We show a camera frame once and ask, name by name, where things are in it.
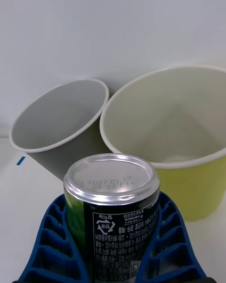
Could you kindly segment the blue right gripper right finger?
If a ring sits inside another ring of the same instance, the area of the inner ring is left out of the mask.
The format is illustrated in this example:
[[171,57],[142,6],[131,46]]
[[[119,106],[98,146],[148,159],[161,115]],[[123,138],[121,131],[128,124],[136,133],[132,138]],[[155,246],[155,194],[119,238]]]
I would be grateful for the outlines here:
[[159,195],[158,223],[142,258],[137,283],[186,283],[206,278],[176,204]]

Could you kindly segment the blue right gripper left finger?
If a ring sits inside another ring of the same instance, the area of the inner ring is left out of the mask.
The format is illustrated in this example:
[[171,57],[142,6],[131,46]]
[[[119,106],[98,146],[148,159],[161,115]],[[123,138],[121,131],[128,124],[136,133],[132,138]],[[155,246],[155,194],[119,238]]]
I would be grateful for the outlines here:
[[66,222],[65,196],[48,207],[37,233],[21,283],[89,283],[85,263]]

